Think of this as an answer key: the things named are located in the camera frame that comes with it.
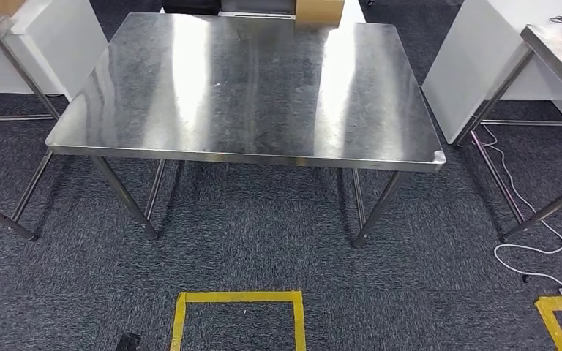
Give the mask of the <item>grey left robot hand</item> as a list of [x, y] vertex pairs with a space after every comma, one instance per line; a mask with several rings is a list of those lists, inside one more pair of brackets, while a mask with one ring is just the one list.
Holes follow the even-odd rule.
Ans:
[[138, 351], [141, 336], [135, 333], [123, 333], [118, 341], [115, 351]]

